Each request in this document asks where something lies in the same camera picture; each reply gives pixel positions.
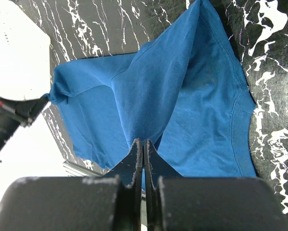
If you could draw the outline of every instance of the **blue t-shirt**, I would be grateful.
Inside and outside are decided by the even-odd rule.
[[[135,138],[185,177],[255,177],[248,130],[255,104],[218,14],[197,0],[137,53],[54,71],[48,95],[78,157],[113,168]]]

